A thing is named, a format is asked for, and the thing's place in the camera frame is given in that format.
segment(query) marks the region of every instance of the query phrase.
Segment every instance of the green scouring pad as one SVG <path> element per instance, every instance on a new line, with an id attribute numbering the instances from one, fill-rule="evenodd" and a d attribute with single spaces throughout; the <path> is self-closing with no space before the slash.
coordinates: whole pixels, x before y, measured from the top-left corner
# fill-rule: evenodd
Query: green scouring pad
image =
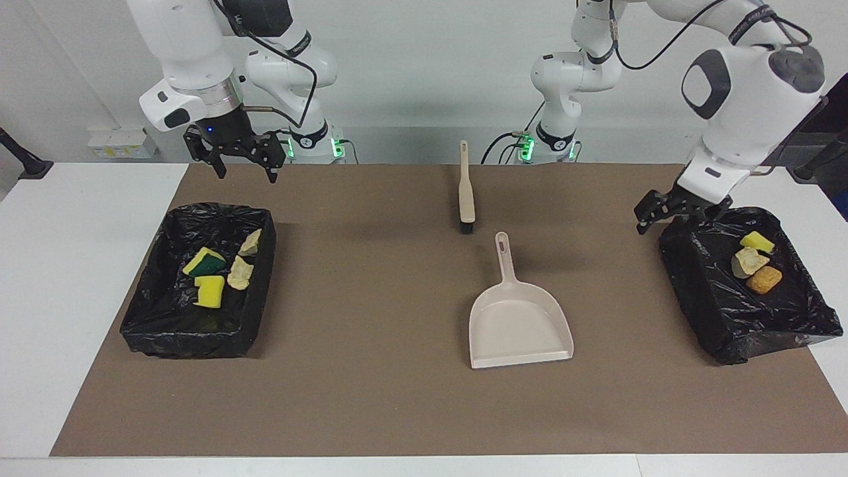
<path id="1" fill-rule="evenodd" d="M 192 278 L 215 275 L 226 268 L 226 260 L 218 252 L 203 247 L 182 272 Z"/>

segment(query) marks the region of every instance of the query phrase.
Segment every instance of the dustpan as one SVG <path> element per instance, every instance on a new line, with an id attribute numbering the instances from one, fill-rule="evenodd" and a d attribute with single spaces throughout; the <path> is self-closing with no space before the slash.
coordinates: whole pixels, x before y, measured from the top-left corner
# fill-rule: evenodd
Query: dustpan
<path id="1" fill-rule="evenodd" d="M 560 304 L 544 289 L 518 281 L 506 233 L 494 240 L 503 281 L 484 291 L 471 309 L 471 367 L 571 359 L 574 340 Z"/>

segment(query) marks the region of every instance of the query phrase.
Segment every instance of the black cable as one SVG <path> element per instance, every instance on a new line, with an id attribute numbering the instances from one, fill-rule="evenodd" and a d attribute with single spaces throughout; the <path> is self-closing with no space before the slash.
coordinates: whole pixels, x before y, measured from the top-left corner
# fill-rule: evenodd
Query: black cable
<path id="1" fill-rule="evenodd" d="M 307 70 L 312 75 L 312 87 L 310 88 L 309 96 L 306 98 L 306 105 L 304 105 L 304 113 L 300 116 L 300 121 L 295 121 L 294 118 L 292 118 L 291 116 L 287 115 L 286 113 L 280 111 L 279 109 L 275 109 L 275 111 L 274 111 L 275 113 L 286 118 L 288 120 L 288 122 L 291 122 L 294 127 L 297 127 L 298 129 L 303 127 L 304 121 L 306 121 L 306 113 L 310 110 L 310 105 L 312 105 L 312 98 L 315 96 L 315 90 L 318 89 L 318 73 L 315 71 L 315 68 L 312 68 L 311 66 L 307 65 L 303 61 L 300 61 L 299 59 L 296 59 L 296 58 L 292 57 L 291 55 L 285 54 L 285 53 L 281 52 L 280 50 L 272 47 L 267 42 L 263 41 L 261 38 L 256 36 L 252 31 L 248 30 L 242 24 L 238 23 L 236 18 L 234 16 L 232 16 L 232 14 L 230 14 L 230 12 L 228 12 L 226 10 L 226 8 L 224 8 L 224 5 L 221 4 L 220 0 L 213 0 L 213 2 L 215 2 L 215 6 L 220 10 L 220 12 L 223 13 L 224 16 L 226 16 L 226 18 L 228 20 L 230 20 L 230 24 L 233 25 L 234 28 L 238 28 L 239 30 L 241 30 L 241 32 L 242 32 L 242 34 L 244 34 L 244 36 L 250 38 L 254 42 L 258 43 L 260 46 L 267 48 L 268 50 L 272 51 L 273 53 L 280 55 L 284 59 L 291 61 L 292 63 L 296 64 L 297 66 L 304 68 L 305 70 Z"/>
<path id="2" fill-rule="evenodd" d="M 622 58 L 622 52 L 618 49 L 618 38 L 615 36 L 614 33 L 613 33 L 613 38 L 612 38 L 612 49 L 614 49 L 616 51 L 616 56 L 618 57 L 618 60 L 621 61 L 622 65 L 625 68 L 627 68 L 628 70 L 635 70 L 635 71 L 644 70 L 645 68 L 654 64 L 662 55 L 666 54 L 668 49 L 671 48 L 672 45 L 674 43 L 676 43 L 677 40 L 680 39 L 680 37 L 690 28 L 690 26 L 694 25 L 695 22 L 700 17 L 704 16 L 704 14 L 706 14 L 707 12 L 709 12 L 710 10 L 715 8 L 719 3 L 724 3 L 725 1 L 726 0 L 715 0 L 714 2 L 705 6 L 700 12 L 698 12 L 698 14 L 696 14 L 694 17 L 692 17 L 692 20 L 689 20 L 686 23 L 686 25 L 684 25 L 683 28 L 680 31 L 678 31 L 678 34 L 675 35 L 674 38 L 672 38 L 672 40 L 670 42 L 668 42 L 668 44 L 662 50 L 660 50 L 660 52 L 657 53 L 654 58 L 652 58 L 648 63 L 645 63 L 644 65 L 632 66 L 632 65 L 628 64 L 628 62 L 624 61 L 624 58 Z M 616 11 L 612 7 L 612 2 L 613 2 L 613 0 L 610 0 L 610 20 L 614 22 L 614 21 L 616 21 Z"/>
<path id="3" fill-rule="evenodd" d="M 780 152 L 776 153 L 776 154 L 772 153 L 771 155 L 769 155 L 769 157 L 775 158 L 774 161 L 773 161 L 774 166 L 771 166 L 771 168 L 766 172 L 753 171 L 751 173 L 751 175 L 756 176 L 756 177 L 763 177 L 763 176 L 771 175 L 771 173 L 774 172 L 774 170 L 777 169 L 780 166 L 780 161 L 781 161 L 781 159 L 783 159 L 784 154 L 786 153 L 786 149 L 789 147 L 789 144 L 792 143 L 792 140 L 795 139 L 795 136 L 797 136 L 798 133 L 800 133 L 806 127 L 806 125 L 810 124 L 810 122 L 813 119 L 815 119 L 816 116 L 818 116 L 819 113 L 821 113 L 824 110 L 824 108 L 828 105 L 829 102 L 830 101 L 829 101 L 827 96 L 822 96 L 821 101 L 819 101 L 818 104 L 816 104 L 816 107 L 813 108 L 812 111 L 810 111 L 810 113 L 806 116 L 806 118 L 800 124 L 798 124 L 798 126 L 796 126 L 795 129 L 792 130 L 792 132 L 789 133 L 789 136 L 787 136 L 778 145 L 777 148 L 774 148 L 775 151 L 780 149 Z"/>
<path id="4" fill-rule="evenodd" d="M 506 154 L 506 151 L 509 148 L 512 148 L 513 152 L 515 152 L 515 150 L 516 150 L 516 148 L 518 148 L 518 146 L 515 145 L 515 144 L 507 144 L 506 147 L 504 148 L 504 150 L 500 151 L 500 158 L 498 159 L 498 166 L 500 166 L 501 164 L 504 163 L 504 154 Z"/>
<path id="5" fill-rule="evenodd" d="M 339 144 L 350 144 L 350 147 L 354 150 L 354 160 L 356 160 L 356 164 L 360 163 L 360 157 L 356 154 L 356 144 L 350 139 L 342 139 L 338 142 Z"/>
<path id="6" fill-rule="evenodd" d="M 488 157 L 488 153 L 492 152 L 492 149 L 494 149 L 494 146 L 497 143 L 503 141 L 504 139 L 506 139 L 508 137 L 512 137 L 512 132 L 505 132 L 505 133 L 501 134 L 500 136 L 496 137 L 495 140 L 492 141 L 491 144 L 489 144 L 488 149 L 486 149 L 486 154 L 483 154 L 483 160 L 480 161 L 480 164 L 481 165 L 486 164 L 486 158 Z"/>
<path id="7" fill-rule="evenodd" d="M 792 23 L 791 21 L 785 19 L 784 17 L 782 17 L 780 15 L 773 15 L 772 18 L 778 24 L 778 28 L 780 28 L 780 30 L 792 42 L 790 44 L 790 46 L 792 46 L 792 47 L 805 47 L 805 46 L 808 46 L 810 43 L 812 43 L 812 33 L 807 31 L 806 29 L 804 29 L 800 25 Z M 798 31 L 801 35 L 803 35 L 806 38 L 806 40 L 804 40 L 803 42 L 798 42 L 798 40 L 795 40 L 795 37 L 792 36 L 788 31 L 786 31 L 786 28 L 784 27 L 784 25 L 787 25 L 789 28 L 792 28 L 793 30 Z"/>

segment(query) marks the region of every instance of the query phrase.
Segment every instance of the black tray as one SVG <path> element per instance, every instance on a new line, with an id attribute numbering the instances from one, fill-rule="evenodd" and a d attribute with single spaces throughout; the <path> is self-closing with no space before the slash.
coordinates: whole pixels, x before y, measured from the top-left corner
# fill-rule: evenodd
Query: black tray
<path id="1" fill-rule="evenodd" d="M 730 266 L 742 249 L 739 241 L 754 231 L 777 245 L 769 265 L 784 275 L 763 296 L 748 289 Z M 661 235 L 660 252 L 698 342 L 721 364 L 740 364 L 843 334 L 836 312 L 825 304 L 780 220 L 767 210 L 735 209 L 705 224 L 679 217 Z"/>
<path id="2" fill-rule="evenodd" d="M 247 236 L 262 229 L 250 286 L 224 288 L 221 309 L 195 306 L 198 289 L 182 268 L 201 247 L 232 264 Z M 120 332 L 133 351 L 167 358 L 244 356 L 256 339 L 274 266 L 271 213 L 243 205 L 192 204 L 165 215 Z M 225 270 L 220 275 L 227 275 Z"/>

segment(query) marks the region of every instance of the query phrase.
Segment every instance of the white table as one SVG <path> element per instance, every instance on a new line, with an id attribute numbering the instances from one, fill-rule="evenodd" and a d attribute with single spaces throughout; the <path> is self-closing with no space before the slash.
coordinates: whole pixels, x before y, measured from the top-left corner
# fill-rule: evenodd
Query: white table
<path id="1" fill-rule="evenodd" d="M 848 474 L 848 454 L 47 458 L 185 170 L 57 164 L 0 202 L 0 476 Z M 777 170 L 750 179 L 734 197 L 781 218 L 825 300 L 848 317 L 848 253 L 828 249 L 844 250 L 848 225 L 821 191 Z M 848 339 L 812 352 L 848 409 Z"/>

